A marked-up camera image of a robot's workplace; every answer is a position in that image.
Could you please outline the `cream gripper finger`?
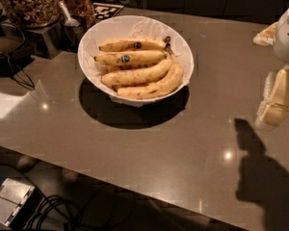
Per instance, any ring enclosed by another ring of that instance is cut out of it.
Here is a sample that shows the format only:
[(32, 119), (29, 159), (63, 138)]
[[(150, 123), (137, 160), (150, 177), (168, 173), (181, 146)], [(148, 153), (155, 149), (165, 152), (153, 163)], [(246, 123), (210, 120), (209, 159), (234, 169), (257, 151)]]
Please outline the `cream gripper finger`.
[(289, 64), (279, 71), (271, 71), (264, 83), (255, 127), (272, 131), (289, 115)]
[(277, 23), (273, 23), (260, 33), (258, 33), (254, 38), (253, 42), (257, 45), (268, 46), (274, 44), (275, 32)]

